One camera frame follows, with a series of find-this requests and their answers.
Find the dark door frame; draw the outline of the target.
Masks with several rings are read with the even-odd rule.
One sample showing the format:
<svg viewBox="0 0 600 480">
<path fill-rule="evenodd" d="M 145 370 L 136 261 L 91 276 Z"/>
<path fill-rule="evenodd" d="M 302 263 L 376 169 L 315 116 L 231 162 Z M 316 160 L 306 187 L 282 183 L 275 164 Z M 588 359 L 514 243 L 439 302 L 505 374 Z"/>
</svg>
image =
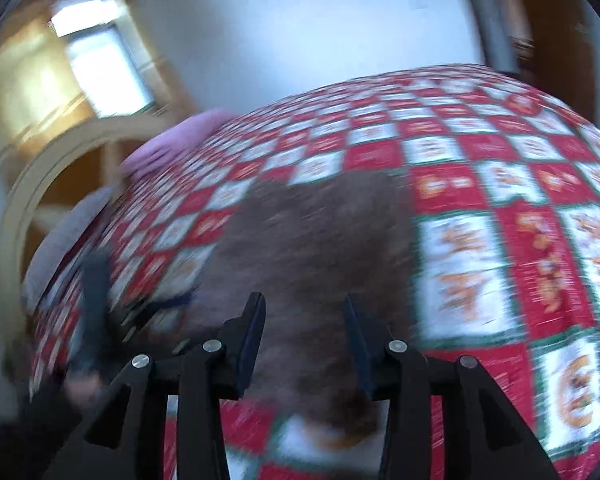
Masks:
<svg viewBox="0 0 600 480">
<path fill-rule="evenodd" d="M 519 76 L 520 68 L 506 26 L 503 0 L 469 0 L 480 36 L 486 65 L 508 76 Z"/>
</svg>

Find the window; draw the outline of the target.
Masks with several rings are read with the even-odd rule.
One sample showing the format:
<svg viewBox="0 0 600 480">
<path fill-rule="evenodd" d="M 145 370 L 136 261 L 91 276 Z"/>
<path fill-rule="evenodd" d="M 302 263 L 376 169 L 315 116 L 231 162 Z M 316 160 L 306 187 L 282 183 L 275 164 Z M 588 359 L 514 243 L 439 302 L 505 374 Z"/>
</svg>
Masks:
<svg viewBox="0 0 600 480">
<path fill-rule="evenodd" d="M 123 38 L 119 24 L 124 17 L 116 0 L 57 0 L 53 5 L 50 24 L 99 118 L 146 112 L 156 102 Z"/>
</svg>

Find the brown wooden door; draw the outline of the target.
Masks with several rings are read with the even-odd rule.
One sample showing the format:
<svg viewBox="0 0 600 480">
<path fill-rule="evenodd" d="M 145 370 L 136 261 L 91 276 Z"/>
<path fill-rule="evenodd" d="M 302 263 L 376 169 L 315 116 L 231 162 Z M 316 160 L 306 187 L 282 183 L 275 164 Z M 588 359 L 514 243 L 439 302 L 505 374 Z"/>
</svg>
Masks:
<svg viewBox="0 0 600 480">
<path fill-rule="evenodd" d="M 522 5 L 531 32 L 532 84 L 593 120 L 594 54 L 582 0 L 522 0 Z"/>
</svg>

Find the cream and brown headboard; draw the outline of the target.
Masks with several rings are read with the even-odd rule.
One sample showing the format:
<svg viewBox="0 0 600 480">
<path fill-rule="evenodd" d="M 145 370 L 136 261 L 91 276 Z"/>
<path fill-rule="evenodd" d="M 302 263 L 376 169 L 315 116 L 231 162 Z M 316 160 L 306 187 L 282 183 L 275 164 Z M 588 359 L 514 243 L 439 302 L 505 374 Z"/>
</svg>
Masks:
<svg viewBox="0 0 600 480">
<path fill-rule="evenodd" d="M 172 125 L 137 114 L 82 122 L 48 142 L 12 185 L 0 220 L 0 309 L 18 312 L 21 281 L 35 249 L 88 193 L 120 182 L 132 148 Z"/>
</svg>

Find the red checkered patchwork bedspread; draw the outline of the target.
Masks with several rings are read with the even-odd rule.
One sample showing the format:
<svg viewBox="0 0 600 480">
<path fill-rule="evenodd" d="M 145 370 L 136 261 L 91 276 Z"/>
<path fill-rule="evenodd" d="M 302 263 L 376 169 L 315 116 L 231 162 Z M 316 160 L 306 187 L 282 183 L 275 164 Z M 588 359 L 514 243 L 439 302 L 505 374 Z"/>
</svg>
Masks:
<svg viewBox="0 0 600 480">
<path fill-rule="evenodd" d="M 600 474 L 600 130 L 567 104 L 456 64 L 331 84 L 236 117 L 92 222 L 35 318 L 29 388 L 79 335 L 73 265 L 114 251 L 114 304 L 192 284 L 251 185 L 402 174 L 422 260 L 415 336 L 472 352 L 558 474 Z"/>
</svg>

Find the folded pink blanket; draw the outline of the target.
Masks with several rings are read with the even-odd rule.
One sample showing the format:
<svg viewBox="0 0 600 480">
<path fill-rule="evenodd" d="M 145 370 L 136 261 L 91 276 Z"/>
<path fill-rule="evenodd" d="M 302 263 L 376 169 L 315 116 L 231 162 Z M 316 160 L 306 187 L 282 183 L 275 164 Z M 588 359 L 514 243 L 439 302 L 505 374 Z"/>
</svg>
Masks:
<svg viewBox="0 0 600 480">
<path fill-rule="evenodd" d="M 236 114 L 222 108 L 190 116 L 140 146 L 121 163 L 120 170 L 132 180 L 145 177 L 193 153 L 212 133 L 235 117 Z"/>
</svg>

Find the striped pillow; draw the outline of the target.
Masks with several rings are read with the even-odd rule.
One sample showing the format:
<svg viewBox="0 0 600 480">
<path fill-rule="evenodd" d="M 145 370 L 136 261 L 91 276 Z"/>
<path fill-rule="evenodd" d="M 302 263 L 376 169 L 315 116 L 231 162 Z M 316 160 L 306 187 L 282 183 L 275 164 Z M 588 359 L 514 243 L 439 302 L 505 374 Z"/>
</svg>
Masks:
<svg viewBox="0 0 600 480">
<path fill-rule="evenodd" d="M 71 209 L 43 206 L 35 213 L 33 223 L 44 226 L 47 232 L 22 281 L 21 297 L 29 313 L 38 307 L 62 260 L 113 198 L 114 187 L 105 186 L 87 194 Z"/>
</svg>

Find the brown knitted sweater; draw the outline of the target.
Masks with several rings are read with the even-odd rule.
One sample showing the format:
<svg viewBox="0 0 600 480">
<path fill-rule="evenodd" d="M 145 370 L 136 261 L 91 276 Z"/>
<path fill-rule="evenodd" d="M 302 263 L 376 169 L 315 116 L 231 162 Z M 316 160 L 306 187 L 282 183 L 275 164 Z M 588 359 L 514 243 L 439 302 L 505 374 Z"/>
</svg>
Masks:
<svg viewBox="0 0 600 480">
<path fill-rule="evenodd" d="M 266 318 L 248 396 L 337 439 L 373 434 L 342 307 L 350 294 L 393 333 L 408 333 L 412 206 L 398 174 L 353 171 L 310 183 L 254 184 L 196 279 L 187 328 L 213 330 L 252 292 Z"/>
</svg>

